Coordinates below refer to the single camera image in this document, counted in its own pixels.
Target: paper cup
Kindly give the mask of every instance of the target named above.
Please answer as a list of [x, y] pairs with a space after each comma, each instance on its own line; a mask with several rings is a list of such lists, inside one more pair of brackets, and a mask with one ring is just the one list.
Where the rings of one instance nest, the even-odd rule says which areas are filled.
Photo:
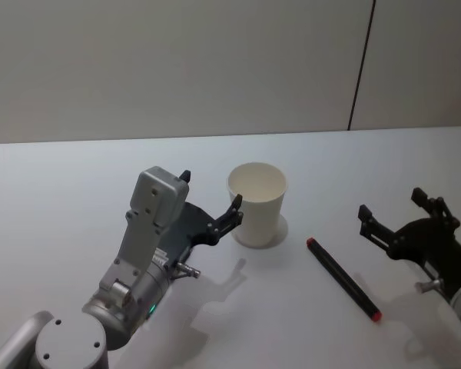
[[232, 231], [239, 243], [262, 248], [277, 233], [287, 179], [280, 169], [265, 163], [247, 163], [235, 168], [227, 179], [230, 200], [243, 196], [242, 224]]

